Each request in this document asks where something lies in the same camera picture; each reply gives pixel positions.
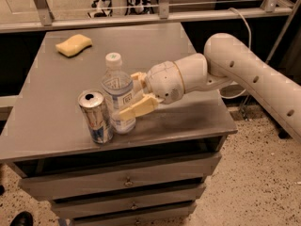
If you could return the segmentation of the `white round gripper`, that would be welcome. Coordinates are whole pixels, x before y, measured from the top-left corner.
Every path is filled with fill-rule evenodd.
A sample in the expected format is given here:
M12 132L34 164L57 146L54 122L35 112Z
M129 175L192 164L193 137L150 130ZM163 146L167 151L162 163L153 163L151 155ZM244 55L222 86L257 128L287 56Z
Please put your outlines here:
M168 105L179 101L184 95L182 76L174 62L167 61L155 65L147 73L133 73L131 78L135 93L147 92L148 88L154 95L144 94L141 100L122 109L118 113L122 121L151 113L157 108L159 101Z

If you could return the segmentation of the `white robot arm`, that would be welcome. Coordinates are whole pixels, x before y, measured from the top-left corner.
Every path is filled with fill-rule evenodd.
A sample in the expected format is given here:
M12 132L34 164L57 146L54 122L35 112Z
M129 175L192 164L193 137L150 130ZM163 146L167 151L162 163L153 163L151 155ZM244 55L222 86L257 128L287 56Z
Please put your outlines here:
M261 61L230 34L217 33L204 52L134 73L136 96L114 117L123 121L172 104L193 91L222 89L231 82L242 86L296 141L301 141L301 86Z

